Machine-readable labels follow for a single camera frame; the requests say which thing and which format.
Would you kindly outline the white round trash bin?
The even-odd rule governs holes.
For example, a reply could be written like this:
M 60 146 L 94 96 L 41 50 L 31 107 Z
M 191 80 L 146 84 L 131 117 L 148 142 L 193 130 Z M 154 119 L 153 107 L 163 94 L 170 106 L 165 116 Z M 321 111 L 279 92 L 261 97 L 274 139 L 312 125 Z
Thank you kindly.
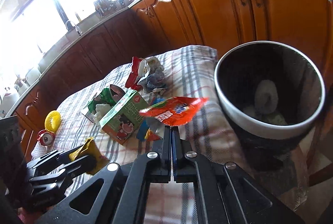
M 310 130 L 326 97 L 315 63 L 298 49 L 273 41 L 248 42 L 224 54 L 215 68 L 215 87 L 232 122 L 274 140 Z

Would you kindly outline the white rice cooker pot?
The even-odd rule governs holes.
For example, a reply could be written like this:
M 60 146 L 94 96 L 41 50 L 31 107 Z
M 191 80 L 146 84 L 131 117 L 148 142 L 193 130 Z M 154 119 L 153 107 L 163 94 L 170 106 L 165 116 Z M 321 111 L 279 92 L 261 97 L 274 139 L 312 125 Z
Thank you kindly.
M 20 95 L 16 91 L 15 92 L 8 91 L 5 93 L 4 97 L 1 100 L 1 105 L 0 105 L 1 118 L 5 118 L 9 110 L 18 101 L 19 97 Z

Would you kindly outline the green milk carton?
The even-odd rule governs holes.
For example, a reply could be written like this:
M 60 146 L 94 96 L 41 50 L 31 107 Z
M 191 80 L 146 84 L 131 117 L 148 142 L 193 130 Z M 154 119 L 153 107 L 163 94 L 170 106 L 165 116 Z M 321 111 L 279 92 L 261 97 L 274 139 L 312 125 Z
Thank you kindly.
M 101 129 L 114 141 L 124 144 L 143 121 L 139 111 L 147 107 L 141 94 L 130 89 L 99 121 Z

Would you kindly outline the crushed red soda can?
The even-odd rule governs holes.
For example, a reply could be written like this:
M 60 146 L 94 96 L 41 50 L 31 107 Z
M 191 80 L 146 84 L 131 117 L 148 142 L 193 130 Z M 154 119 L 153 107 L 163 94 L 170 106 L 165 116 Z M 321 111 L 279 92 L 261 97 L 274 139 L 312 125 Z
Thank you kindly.
M 37 137 L 38 142 L 45 147 L 51 146 L 54 143 L 54 139 L 55 134 L 46 129 L 41 130 Z

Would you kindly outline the orange snack packet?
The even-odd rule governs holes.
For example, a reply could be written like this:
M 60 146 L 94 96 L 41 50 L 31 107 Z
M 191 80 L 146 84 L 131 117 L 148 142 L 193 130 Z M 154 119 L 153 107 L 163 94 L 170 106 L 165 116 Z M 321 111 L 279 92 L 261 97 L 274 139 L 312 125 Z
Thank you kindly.
M 207 97 L 175 96 L 141 109 L 139 114 L 143 117 L 154 118 L 170 127 L 181 126 L 189 123 L 208 100 Z

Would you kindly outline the kitchen faucet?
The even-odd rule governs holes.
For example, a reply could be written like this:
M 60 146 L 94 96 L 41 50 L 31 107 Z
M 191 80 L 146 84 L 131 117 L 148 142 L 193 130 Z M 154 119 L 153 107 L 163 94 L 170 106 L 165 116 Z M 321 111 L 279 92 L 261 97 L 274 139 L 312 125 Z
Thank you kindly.
M 66 26 L 67 31 L 75 30 L 76 33 L 77 33 L 79 36 L 82 35 L 82 30 L 79 28 L 78 25 L 76 25 L 76 24 L 72 24 L 71 20 L 67 20 L 67 21 L 65 22 L 65 26 Z

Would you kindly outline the green yellow snack wrapper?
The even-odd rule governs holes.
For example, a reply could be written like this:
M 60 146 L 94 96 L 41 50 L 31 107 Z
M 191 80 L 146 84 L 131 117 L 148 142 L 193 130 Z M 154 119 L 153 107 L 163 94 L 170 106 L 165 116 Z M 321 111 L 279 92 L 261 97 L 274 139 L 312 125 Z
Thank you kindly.
M 94 140 L 94 137 L 87 138 L 82 146 L 79 146 L 78 149 L 69 154 L 70 161 L 75 161 L 86 155 L 95 158 L 95 166 L 88 169 L 88 171 L 86 172 L 89 175 L 95 175 L 109 163 L 109 159 L 101 154 Z

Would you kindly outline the red snack bag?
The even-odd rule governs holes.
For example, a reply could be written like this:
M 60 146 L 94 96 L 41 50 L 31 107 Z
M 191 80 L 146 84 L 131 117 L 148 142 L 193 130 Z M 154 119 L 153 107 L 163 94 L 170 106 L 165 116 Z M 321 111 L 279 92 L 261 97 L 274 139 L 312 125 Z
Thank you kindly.
M 127 89 L 133 89 L 136 91 L 140 91 L 142 89 L 142 86 L 138 84 L 139 80 L 139 65 L 141 63 L 142 59 L 134 56 L 132 58 L 132 68 L 131 72 L 128 76 L 128 79 L 126 80 L 125 87 Z

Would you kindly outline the green crushed can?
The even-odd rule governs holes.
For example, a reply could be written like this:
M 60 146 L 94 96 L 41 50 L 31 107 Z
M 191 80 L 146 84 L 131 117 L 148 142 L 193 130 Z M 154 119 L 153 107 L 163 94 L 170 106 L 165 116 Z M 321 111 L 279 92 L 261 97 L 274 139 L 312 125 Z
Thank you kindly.
M 90 113 L 96 113 L 97 104 L 108 104 L 113 107 L 123 96 L 125 92 L 122 88 L 117 85 L 110 84 L 105 87 L 101 92 L 93 96 L 91 101 L 89 101 L 87 108 Z

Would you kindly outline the lower wooden kitchen cabinets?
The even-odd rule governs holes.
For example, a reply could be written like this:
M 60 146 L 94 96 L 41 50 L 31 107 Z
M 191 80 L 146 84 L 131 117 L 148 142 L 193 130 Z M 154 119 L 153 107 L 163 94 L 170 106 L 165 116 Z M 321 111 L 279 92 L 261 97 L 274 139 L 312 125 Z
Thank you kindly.
M 46 115 L 72 93 L 104 78 L 133 57 L 187 45 L 223 55 L 270 40 L 296 47 L 332 84 L 332 3 L 329 0 L 136 0 L 66 47 L 24 94 L 13 113 L 27 159 Z

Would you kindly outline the white blue wrapper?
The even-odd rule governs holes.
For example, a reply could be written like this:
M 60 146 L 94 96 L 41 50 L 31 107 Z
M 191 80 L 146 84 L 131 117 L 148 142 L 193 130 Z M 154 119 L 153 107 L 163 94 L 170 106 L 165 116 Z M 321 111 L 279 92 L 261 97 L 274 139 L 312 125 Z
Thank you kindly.
M 157 57 L 143 59 L 138 68 L 137 85 L 146 94 L 162 94 L 167 89 L 165 83 L 164 66 Z

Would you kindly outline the white plastic bag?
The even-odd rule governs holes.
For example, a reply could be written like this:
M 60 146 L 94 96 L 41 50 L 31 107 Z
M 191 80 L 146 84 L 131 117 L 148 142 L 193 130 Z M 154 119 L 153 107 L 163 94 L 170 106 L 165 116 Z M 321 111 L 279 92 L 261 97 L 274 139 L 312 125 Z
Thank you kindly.
M 93 115 L 95 122 L 99 122 L 110 110 L 111 106 L 109 104 L 97 104 Z

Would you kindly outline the white foam net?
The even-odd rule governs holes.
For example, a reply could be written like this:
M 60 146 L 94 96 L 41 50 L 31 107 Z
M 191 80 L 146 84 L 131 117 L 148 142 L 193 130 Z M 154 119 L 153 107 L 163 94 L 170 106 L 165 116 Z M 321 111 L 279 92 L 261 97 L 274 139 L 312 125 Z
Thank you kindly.
M 34 146 L 33 151 L 31 152 L 31 157 L 32 159 L 37 159 L 46 153 L 49 153 L 49 147 L 48 146 L 43 146 L 39 141 L 36 143 Z
M 285 118 L 278 111 L 278 92 L 271 80 L 262 80 L 255 91 L 254 105 L 243 108 L 243 112 L 253 119 L 272 125 L 287 125 Z

